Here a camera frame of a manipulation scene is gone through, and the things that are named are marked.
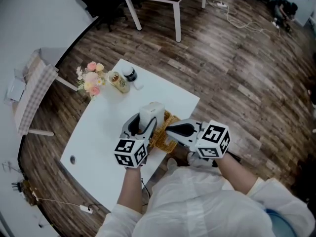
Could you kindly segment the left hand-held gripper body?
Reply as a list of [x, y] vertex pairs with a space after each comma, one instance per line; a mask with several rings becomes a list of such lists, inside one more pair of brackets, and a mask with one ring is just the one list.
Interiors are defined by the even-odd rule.
[[114, 149], [114, 156], [118, 165], [137, 168], [145, 164], [148, 157], [148, 145], [148, 131], [132, 135], [127, 129], [122, 129], [120, 138]]

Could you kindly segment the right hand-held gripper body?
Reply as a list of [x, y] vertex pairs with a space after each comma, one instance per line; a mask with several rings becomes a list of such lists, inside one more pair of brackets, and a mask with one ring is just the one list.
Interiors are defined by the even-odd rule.
[[183, 145], [201, 158], [222, 158], [231, 141], [229, 127], [214, 120], [198, 122], [199, 132], [195, 132], [193, 142]]

